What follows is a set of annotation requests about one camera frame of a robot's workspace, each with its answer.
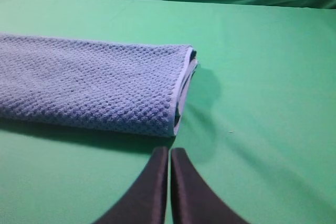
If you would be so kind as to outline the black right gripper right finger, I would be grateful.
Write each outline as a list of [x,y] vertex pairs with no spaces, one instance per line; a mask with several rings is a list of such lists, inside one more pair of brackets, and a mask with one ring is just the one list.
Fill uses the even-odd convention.
[[171,150],[171,208],[174,223],[247,223],[212,191],[183,148]]

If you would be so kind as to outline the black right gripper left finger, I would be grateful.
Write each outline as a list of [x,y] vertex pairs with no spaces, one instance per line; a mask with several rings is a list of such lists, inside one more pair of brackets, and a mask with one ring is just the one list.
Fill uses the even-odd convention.
[[157,147],[127,192],[95,223],[164,223],[168,148]]

